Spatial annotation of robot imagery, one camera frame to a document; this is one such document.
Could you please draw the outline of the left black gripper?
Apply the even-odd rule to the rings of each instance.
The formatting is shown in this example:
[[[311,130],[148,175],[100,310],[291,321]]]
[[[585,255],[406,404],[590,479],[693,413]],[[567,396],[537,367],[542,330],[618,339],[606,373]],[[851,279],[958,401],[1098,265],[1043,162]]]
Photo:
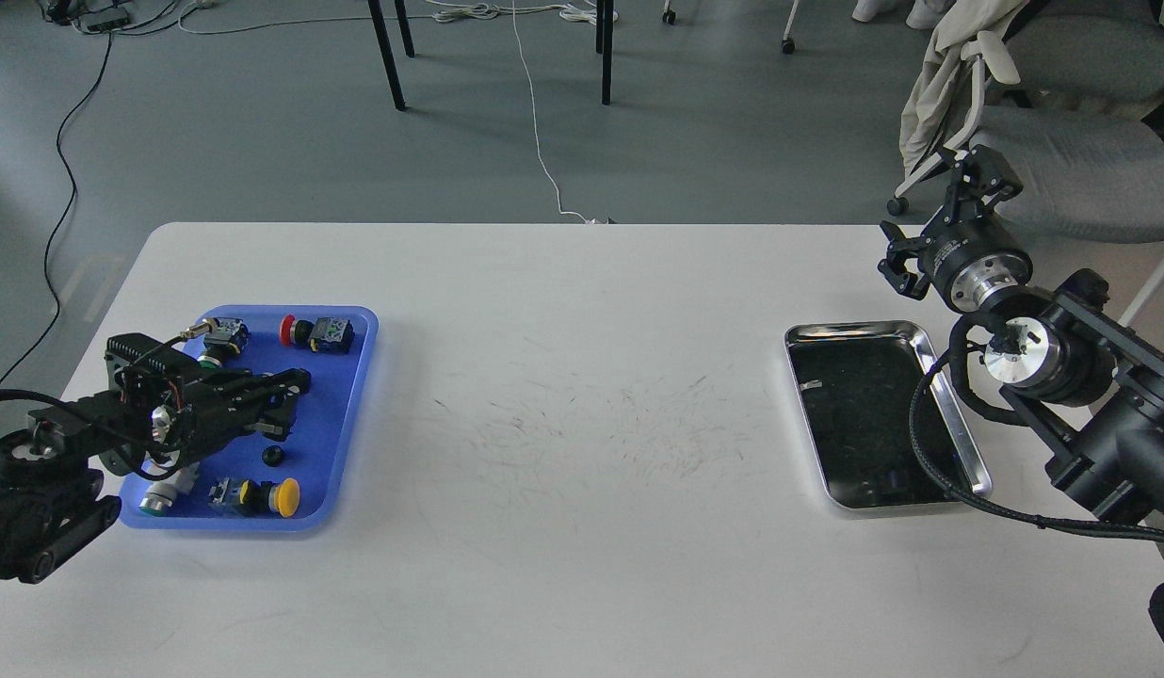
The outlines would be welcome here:
[[[142,467],[149,460],[186,466],[222,449],[233,435],[283,443],[292,433],[299,395],[308,394],[314,380],[308,370],[235,374],[232,349],[190,356],[182,351],[187,340],[187,334],[166,340],[118,334],[105,342],[118,404],[114,428],[127,437],[105,455],[107,466]],[[236,403],[230,410],[229,402]]]

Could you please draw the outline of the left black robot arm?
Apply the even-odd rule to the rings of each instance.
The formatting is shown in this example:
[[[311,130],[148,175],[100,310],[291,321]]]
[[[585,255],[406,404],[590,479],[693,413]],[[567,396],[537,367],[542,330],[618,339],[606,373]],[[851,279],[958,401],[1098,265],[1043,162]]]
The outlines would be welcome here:
[[[234,439],[285,442],[311,374],[232,368],[247,340],[236,318],[206,318],[165,342],[112,336],[108,390],[61,402],[0,389],[0,402],[40,404],[0,439],[0,579],[42,582],[116,523],[121,499],[102,495],[105,474],[142,476],[142,507],[159,515]]]

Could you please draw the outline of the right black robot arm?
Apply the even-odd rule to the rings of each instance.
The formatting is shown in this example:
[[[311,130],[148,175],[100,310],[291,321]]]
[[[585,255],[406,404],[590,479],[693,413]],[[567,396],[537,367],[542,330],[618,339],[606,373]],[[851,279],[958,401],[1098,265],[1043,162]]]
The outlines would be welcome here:
[[[921,377],[924,395],[949,375],[984,419],[1030,428],[1046,443],[1048,480],[1090,520],[1021,513],[958,488],[913,444],[947,496],[1041,529],[1164,545],[1164,353],[1103,312],[1108,284],[1088,267],[1055,291],[1034,287],[1032,263],[994,214],[1021,192],[1005,155],[978,144],[941,151],[946,198],[917,236],[883,220],[878,267],[901,296],[935,289],[958,315],[947,349]]]

